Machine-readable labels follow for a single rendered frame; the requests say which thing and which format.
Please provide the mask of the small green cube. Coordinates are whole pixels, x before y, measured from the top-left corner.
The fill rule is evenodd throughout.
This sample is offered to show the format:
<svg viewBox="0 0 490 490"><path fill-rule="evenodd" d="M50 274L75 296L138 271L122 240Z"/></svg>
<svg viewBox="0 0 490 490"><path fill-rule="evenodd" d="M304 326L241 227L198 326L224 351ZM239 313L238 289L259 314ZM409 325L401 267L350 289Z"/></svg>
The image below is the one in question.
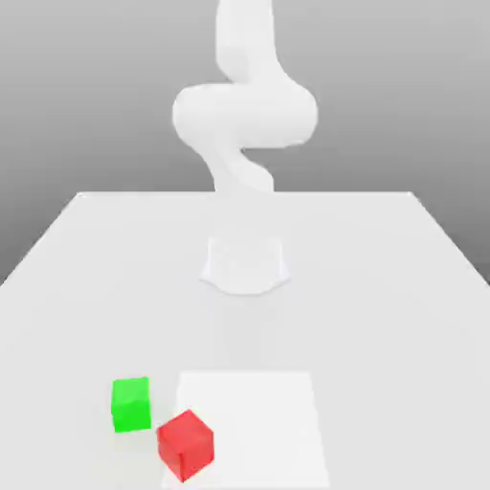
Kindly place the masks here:
<svg viewBox="0 0 490 490"><path fill-rule="evenodd" d="M117 434L151 428L149 378L116 379L112 382L111 415Z"/></svg>

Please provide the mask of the small red cube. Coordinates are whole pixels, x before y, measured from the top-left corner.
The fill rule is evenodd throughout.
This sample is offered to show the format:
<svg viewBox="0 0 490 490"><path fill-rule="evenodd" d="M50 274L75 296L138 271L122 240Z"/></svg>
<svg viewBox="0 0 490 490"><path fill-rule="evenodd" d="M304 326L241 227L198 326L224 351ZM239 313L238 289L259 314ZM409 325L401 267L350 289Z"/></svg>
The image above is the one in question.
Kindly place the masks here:
<svg viewBox="0 0 490 490"><path fill-rule="evenodd" d="M186 410L156 430L162 462L183 483L214 461L214 433L192 410Z"/></svg>

